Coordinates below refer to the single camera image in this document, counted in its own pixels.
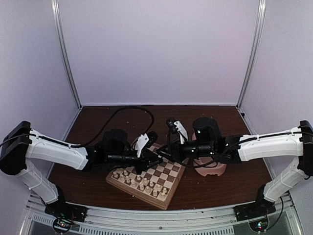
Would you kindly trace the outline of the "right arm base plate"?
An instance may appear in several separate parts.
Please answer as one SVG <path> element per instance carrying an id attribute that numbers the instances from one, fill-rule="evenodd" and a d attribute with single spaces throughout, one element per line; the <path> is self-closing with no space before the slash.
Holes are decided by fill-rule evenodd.
<path id="1" fill-rule="evenodd" d="M 235 206 L 234 212 L 237 221 L 244 221 L 274 213 L 276 212 L 276 208 L 273 203 L 257 204 L 256 202 L 253 202 Z"/>

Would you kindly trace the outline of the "white king piece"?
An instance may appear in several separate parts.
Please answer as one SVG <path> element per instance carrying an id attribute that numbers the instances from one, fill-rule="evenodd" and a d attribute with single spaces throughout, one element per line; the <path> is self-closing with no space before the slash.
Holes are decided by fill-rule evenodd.
<path id="1" fill-rule="evenodd" d="M 147 185 L 148 185 L 148 182 L 149 182 L 149 181 L 148 181 L 147 178 L 144 178 L 144 179 L 143 179 L 143 184 L 144 184 L 144 186 L 147 186 Z"/>

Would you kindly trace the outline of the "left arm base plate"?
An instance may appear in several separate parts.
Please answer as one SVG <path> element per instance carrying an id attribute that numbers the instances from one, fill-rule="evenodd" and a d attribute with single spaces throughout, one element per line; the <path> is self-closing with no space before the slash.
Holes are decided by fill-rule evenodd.
<path id="1" fill-rule="evenodd" d="M 88 208 L 74 204 L 48 204 L 45 207 L 45 213 L 68 221 L 84 222 Z"/>

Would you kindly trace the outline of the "pink double bowl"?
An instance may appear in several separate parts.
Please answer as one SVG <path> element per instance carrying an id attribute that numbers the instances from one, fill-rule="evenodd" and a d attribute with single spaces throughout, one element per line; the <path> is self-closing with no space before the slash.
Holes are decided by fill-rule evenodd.
<path id="1" fill-rule="evenodd" d="M 198 159 L 193 160 L 193 165 L 194 166 L 203 165 L 212 160 L 213 159 L 211 157 L 199 157 Z M 221 176 L 222 174 L 224 174 L 226 167 L 227 167 L 226 164 L 214 162 L 210 165 L 196 168 L 195 171 L 203 177 L 206 177 L 208 175 Z"/>

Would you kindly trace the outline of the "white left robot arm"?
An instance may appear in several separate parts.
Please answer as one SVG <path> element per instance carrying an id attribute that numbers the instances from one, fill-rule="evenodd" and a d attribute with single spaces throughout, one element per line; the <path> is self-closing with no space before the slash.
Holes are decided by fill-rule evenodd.
<path id="1" fill-rule="evenodd" d="M 22 121 L 0 145 L 0 169 L 7 175 L 21 177 L 49 210 L 66 217 L 70 206 L 61 188 L 49 182 L 31 160 L 45 160 L 81 171 L 104 172 L 133 166 L 137 174 L 163 162 L 149 149 L 157 140 L 156 132 L 141 134 L 134 146 L 127 138 L 124 130 L 111 129 L 94 146 L 71 144 L 42 135 L 30 127 L 30 122 Z"/>

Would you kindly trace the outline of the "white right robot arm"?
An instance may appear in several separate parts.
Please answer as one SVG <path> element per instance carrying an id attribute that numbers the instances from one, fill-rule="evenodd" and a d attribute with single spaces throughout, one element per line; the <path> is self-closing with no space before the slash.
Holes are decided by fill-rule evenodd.
<path id="1" fill-rule="evenodd" d="M 293 156 L 292 163 L 278 177 L 258 190 L 250 210 L 261 216 L 286 191 L 313 175 L 313 127 L 307 120 L 290 130 L 263 135 L 223 137 L 215 119 L 202 117 L 193 122 L 195 140 L 189 141 L 180 121 L 166 120 L 170 134 L 178 141 L 167 141 L 157 153 L 172 162 L 182 164 L 187 158 L 210 157 L 211 162 L 232 164 L 258 158 Z"/>

